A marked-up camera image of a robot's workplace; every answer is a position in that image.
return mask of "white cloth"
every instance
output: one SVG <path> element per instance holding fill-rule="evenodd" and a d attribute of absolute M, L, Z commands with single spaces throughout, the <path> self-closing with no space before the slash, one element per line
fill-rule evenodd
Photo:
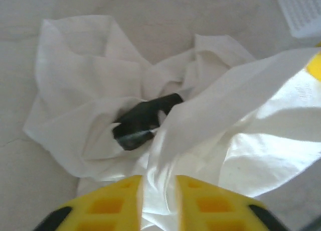
<path fill-rule="evenodd" d="M 154 66 L 112 17 L 45 20 L 39 93 L 24 130 L 72 175 L 78 194 L 145 175 L 142 229 L 177 229 L 173 177 L 185 174 L 256 196 L 293 178 L 321 153 L 321 83 L 305 65 L 318 49 L 255 61 L 229 36 Z M 152 142 L 114 147 L 111 123 L 139 101 L 193 87 Z"/>

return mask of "yellow object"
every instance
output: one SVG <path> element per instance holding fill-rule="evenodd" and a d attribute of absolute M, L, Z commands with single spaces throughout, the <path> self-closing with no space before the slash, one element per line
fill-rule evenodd
<path fill-rule="evenodd" d="M 252 198 L 188 177 L 176 177 L 180 231 L 267 231 L 249 205 Z"/>
<path fill-rule="evenodd" d="M 306 68 L 314 78 L 321 81 L 321 53 L 315 55 Z"/>
<path fill-rule="evenodd" d="M 142 177 L 132 176 L 73 199 L 57 231 L 139 231 Z"/>

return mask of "black object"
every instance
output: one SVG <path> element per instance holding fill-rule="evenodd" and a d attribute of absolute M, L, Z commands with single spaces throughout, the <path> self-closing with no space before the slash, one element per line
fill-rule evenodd
<path fill-rule="evenodd" d="M 254 214 L 261 220 L 262 223 L 270 231 L 289 231 L 276 217 L 274 217 L 268 210 L 251 204 L 249 208 L 254 212 Z"/>
<path fill-rule="evenodd" d="M 120 123 L 112 133 L 124 150 L 131 151 L 154 138 L 152 130 L 160 127 L 158 113 L 169 114 L 174 105 L 182 103 L 177 93 L 137 104 L 115 120 Z"/>
<path fill-rule="evenodd" d="M 33 231 L 55 231 L 72 211 L 72 207 L 62 207 L 50 213 Z"/>

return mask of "floor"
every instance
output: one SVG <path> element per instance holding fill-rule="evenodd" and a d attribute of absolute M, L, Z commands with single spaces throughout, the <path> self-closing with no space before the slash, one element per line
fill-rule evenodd
<path fill-rule="evenodd" d="M 289 34 L 276 0 L 0 0 L 0 230 L 32 228 L 74 196 L 77 179 L 22 132 L 37 92 L 42 19 L 115 17 L 151 63 L 183 52 L 194 34 L 231 35 L 255 57 L 313 46 Z M 321 213 L 321 162 L 262 200 L 293 230 Z"/>

